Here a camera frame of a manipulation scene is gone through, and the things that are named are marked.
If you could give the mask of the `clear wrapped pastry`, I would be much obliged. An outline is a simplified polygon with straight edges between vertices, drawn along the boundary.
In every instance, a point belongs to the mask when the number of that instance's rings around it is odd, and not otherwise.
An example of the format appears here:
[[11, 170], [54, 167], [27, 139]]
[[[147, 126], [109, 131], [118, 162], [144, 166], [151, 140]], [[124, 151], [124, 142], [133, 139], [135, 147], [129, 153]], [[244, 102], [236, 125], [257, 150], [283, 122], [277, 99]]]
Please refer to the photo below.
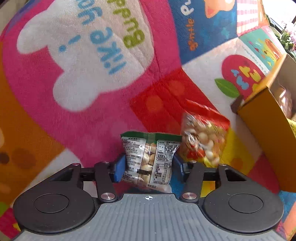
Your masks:
[[291, 93], [283, 86], [278, 87], [273, 93], [280, 109], [285, 114], [286, 118], [292, 117], [292, 96]]

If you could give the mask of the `green peanut packet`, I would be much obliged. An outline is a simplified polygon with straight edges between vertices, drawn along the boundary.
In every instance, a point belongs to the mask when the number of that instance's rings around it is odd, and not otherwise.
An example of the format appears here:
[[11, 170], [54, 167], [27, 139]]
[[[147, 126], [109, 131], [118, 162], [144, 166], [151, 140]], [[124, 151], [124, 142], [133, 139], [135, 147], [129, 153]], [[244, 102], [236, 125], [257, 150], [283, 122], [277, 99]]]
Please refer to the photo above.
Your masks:
[[141, 189], [171, 193], [173, 156], [181, 140], [180, 135], [169, 133], [122, 133], [121, 141], [126, 156], [122, 179]]

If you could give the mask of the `small succulent pot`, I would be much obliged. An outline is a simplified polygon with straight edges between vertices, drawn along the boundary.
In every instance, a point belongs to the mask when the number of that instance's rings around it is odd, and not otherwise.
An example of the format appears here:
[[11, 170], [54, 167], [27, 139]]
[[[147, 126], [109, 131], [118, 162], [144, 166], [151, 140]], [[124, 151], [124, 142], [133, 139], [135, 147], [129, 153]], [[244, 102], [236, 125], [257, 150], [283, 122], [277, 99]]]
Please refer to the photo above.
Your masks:
[[285, 24], [283, 31], [280, 34], [280, 43], [286, 51], [295, 50], [295, 24]]

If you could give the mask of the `red yellow snack packet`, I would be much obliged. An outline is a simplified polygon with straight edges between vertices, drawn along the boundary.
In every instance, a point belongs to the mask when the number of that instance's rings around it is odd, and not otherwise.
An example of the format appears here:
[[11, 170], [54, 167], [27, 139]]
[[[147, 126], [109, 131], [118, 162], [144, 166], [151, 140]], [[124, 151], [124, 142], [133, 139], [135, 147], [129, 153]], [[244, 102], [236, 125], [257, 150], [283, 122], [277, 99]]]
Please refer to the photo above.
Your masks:
[[182, 142], [178, 154], [185, 162], [216, 168], [226, 146], [230, 121], [215, 109], [186, 99], [182, 116]]

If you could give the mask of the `yellow cardboard box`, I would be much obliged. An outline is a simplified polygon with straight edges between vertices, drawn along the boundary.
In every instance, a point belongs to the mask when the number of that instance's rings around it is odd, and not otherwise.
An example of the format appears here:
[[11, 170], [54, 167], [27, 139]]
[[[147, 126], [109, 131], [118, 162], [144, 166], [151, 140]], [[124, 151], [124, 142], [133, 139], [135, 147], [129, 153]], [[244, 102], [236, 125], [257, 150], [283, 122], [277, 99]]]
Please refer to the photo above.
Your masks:
[[295, 134], [273, 93], [283, 86], [292, 96], [295, 113], [295, 61], [287, 53], [275, 63], [255, 91], [231, 104], [262, 148], [280, 189], [295, 192]]

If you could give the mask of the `colourful cartoon play mat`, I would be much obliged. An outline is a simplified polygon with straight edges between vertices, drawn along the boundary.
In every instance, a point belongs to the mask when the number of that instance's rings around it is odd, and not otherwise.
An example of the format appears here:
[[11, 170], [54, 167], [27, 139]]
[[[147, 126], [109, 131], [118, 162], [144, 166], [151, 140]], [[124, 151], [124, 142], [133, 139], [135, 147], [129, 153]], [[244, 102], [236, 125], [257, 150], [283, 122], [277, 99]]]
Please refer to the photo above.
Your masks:
[[[1, 32], [1, 240], [295, 240], [231, 109], [285, 53], [262, 1], [27, 1]], [[113, 183], [121, 134], [181, 136], [186, 99], [229, 119], [220, 164]]]

